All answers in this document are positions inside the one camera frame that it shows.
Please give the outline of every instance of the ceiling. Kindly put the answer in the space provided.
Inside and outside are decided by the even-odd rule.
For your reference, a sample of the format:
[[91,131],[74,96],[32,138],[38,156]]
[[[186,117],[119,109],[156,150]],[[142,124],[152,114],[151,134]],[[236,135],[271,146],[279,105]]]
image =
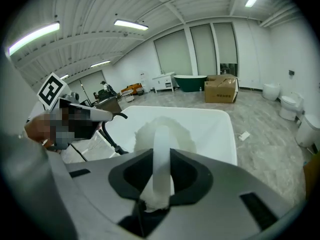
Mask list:
[[[40,37],[10,58],[30,86],[40,85],[55,72],[59,77],[91,73],[104,60],[116,63],[126,53],[159,32],[190,21],[211,17],[244,17],[281,21],[299,17],[291,0],[30,0],[7,34],[9,47],[26,34],[59,21],[60,29]],[[115,26],[116,19],[149,26],[146,31]]]

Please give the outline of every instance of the gray floor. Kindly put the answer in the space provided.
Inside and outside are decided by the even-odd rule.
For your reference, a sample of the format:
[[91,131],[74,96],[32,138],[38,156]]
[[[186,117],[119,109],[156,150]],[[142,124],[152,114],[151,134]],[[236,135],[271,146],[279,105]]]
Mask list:
[[[244,142],[235,135],[238,166],[278,192],[292,206],[305,198],[304,162],[311,154],[297,145],[295,134],[298,126],[293,121],[279,117],[281,105],[269,101],[261,92],[241,90],[233,104],[205,103],[204,93],[177,90],[146,93],[135,96],[127,103],[119,101],[121,108],[135,106],[163,106],[181,108],[216,109],[227,112],[235,134],[245,131],[250,137]],[[98,136],[91,140],[79,141],[75,146],[85,151],[88,160],[109,157],[112,150]],[[70,147],[62,152],[65,163],[83,162]]]

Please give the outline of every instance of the cardboard box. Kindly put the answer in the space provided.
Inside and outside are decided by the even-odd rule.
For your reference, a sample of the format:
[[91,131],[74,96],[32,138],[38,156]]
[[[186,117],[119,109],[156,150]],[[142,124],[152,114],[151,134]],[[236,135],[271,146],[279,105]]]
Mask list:
[[232,74],[208,75],[204,83],[206,103],[234,103],[239,90],[238,78]]

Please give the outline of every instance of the green bathtub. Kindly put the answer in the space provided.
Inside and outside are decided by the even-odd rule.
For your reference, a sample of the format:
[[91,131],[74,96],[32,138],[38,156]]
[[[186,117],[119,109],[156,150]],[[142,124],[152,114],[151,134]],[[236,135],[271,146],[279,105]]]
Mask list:
[[175,75],[174,79],[180,86],[181,90],[189,92],[199,92],[200,88],[202,91],[205,90],[205,81],[207,81],[206,75]]

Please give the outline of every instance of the toilet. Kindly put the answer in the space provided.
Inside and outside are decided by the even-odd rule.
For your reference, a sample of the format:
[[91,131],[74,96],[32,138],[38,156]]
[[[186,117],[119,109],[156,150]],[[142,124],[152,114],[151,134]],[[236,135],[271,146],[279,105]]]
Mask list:
[[265,83],[262,88],[262,97],[267,100],[275,101],[280,94],[279,83]]
[[297,113],[303,109],[304,98],[296,92],[292,92],[291,94],[291,96],[281,97],[281,110],[279,115],[284,119],[294,121]]

